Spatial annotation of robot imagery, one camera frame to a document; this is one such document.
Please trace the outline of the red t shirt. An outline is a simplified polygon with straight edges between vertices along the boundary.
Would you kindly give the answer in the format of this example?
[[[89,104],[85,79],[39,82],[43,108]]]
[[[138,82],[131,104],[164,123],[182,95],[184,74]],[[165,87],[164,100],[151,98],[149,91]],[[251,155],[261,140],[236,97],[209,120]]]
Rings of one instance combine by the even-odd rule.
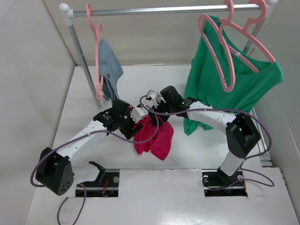
[[[157,126],[152,124],[151,117],[148,115],[142,120],[142,129],[134,136],[134,142],[141,142],[149,139],[155,132]],[[143,152],[150,151],[160,160],[165,160],[168,156],[171,146],[174,129],[169,122],[164,122],[158,128],[157,133],[147,142],[134,143],[136,152],[141,155]]]

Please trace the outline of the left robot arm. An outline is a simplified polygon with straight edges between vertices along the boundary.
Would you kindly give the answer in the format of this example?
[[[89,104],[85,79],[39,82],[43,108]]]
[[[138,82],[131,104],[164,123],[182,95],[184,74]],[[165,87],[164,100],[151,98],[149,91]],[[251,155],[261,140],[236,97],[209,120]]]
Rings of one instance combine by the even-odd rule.
[[[148,112],[141,106],[133,107],[123,100],[116,100],[112,107],[99,112],[68,142],[56,149],[45,148],[36,167],[35,179],[58,196],[65,194],[76,182],[89,180],[94,186],[104,182],[104,174],[92,170],[88,178],[76,161],[81,153],[108,134],[119,130],[125,140],[130,140],[142,128],[141,121]]]

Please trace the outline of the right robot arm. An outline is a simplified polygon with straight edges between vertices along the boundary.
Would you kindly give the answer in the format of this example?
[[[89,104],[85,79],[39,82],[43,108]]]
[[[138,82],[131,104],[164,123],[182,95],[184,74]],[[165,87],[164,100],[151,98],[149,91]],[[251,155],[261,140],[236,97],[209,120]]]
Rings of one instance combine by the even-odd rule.
[[[240,165],[261,139],[249,115],[216,110],[192,97],[182,98],[173,86],[160,92],[150,90],[146,99],[153,102],[150,117],[154,125],[162,126],[171,115],[176,115],[204,123],[226,135],[229,151],[217,169],[217,180],[222,187],[233,182]]]

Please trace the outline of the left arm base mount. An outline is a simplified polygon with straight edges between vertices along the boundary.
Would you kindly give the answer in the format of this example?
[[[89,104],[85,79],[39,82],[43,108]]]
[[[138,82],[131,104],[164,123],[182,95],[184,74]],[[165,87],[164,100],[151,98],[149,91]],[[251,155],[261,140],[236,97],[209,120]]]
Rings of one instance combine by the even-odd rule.
[[[120,169],[105,169],[94,161],[89,164],[97,168],[97,176],[92,181],[82,182],[86,188],[86,197],[118,197]]]

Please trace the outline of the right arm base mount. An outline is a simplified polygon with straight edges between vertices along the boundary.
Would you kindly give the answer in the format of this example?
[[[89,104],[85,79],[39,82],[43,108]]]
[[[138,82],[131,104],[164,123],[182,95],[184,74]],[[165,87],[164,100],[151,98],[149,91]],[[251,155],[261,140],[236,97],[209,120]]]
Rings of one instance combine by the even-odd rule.
[[[218,170],[202,170],[202,184],[205,197],[247,197],[247,188],[241,170],[227,177]]]

